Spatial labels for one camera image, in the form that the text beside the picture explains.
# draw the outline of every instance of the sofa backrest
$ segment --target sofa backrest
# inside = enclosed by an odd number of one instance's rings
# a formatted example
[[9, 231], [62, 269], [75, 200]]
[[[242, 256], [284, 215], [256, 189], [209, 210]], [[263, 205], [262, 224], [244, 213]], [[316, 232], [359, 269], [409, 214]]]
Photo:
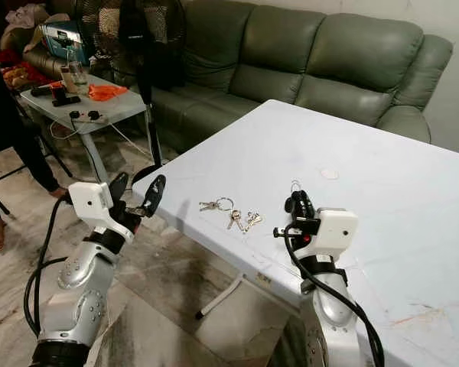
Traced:
[[254, 7], [214, 0], [187, 4], [184, 66], [188, 81], [228, 91], [238, 64], [246, 20]]
[[228, 1], [187, 4], [190, 82], [366, 125], [393, 105], [423, 110], [451, 53], [450, 42], [406, 21]]
[[318, 30], [295, 103], [375, 125], [422, 42], [421, 28], [405, 21], [329, 15]]
[[264, 102], [294, 103], [314, 36], [325, 14], [259, 6], [246, 23], [229, 92]]

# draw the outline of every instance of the white wall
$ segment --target white wall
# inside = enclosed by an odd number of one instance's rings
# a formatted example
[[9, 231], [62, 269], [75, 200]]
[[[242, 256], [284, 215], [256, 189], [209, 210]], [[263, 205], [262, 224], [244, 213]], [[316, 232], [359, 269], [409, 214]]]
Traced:
[[324, 13], [411, 21], [454, 43], [454, 55], [425, 110], [433, 143], [459, 151], [459, 0], [239, 0]]

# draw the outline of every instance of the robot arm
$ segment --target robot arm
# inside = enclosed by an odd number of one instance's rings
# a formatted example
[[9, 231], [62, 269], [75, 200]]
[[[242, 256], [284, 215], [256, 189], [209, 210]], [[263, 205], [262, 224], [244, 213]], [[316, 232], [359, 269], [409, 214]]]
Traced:
[[125, 185], [121, 193], [113, 195], [118, 196], [114, 200], [106, 183], [75, 183], [68, 188], [76, 214], [94, 229], [63, 264], [57, 292], [43, 312], [31, 367], [80, 367], [86, 363], [118, 253], [125, 242], [133, 240], [141, 218], [155, 213], [164, 186], [165, 177], [160, 175], [148, 188], [144, 203], [134, 209], [119, 200]]
[[[292, 216], [287, 229], [274, 229], [275, 237], [290, 239], [296, 260], [320, 282], [353, 302], [347, 276], [334, 262], [351, 243], [357, 227], [355, 214], [344, 209], [314, 211], [308, 195], [294, 191], [285, 210]], [[359, 367], [360, 347], [356, 334], [357, 315], [341, 300], [316, 287], [301, 271], [301, 319], [306, 330], [309, 366]]]

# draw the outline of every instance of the white table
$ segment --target white table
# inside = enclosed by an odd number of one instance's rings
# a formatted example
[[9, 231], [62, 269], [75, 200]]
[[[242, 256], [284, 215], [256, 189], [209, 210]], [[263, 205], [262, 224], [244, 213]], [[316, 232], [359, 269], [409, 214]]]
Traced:
[[[88, 84], [115, 85], [94, 75], [88, 75]], [[71, 130], [75, 130], [70, 121], [69, 114], [71, 111], [99, 111], [103, 116], [104, 122], [86, 124], [75, 123], [78, 134], [88, 151], [93, 173], [96, 175], [99, 182], [109, 182], [109, 176], [90, 133], [141, 112], [145, 112], [145, 119], [148, 118], [146, 115], [146, 105], [143, 103], [141, 96], [130, 90], [105, 102], [97, 102], [89, 99], [88, 96], [80, 96], [81, 102], [60, 107], [53, 106], [51, 95], [33, 97], [31, 91], [28, 90], [23, 92], [21, 96], [34, 111], [49, 117]]]
[[[459, 366], [459, 154], [268, 101], [139, 181], [135, 194], [157, 174], [167, 177], [161, 217], [295, 307], [301, 279], [272, 236], [289, 222], [291, 180], [315, 207], [355, 212], [356, 238], [337, 265], [378, 329], [386, 365]], [[228, 231], [227, 214], [199, 211], [221, 196], [265, 221], [247, 235]]]

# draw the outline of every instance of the person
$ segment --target person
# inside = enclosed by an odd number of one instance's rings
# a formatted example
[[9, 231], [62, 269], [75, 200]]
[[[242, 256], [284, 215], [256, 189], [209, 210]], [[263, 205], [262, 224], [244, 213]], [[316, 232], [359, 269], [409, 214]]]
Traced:
[[[54, 178], [39, 145], [24, 127], [13, 98], [0, 73], [0, 139], [8, 139], [24, 164], [29, 168], [34, 179], [51, 196], [60, 198], [67, 191]], [[4, 227], [5, 223], [0, 217], [0, 250], [5, 243]]]

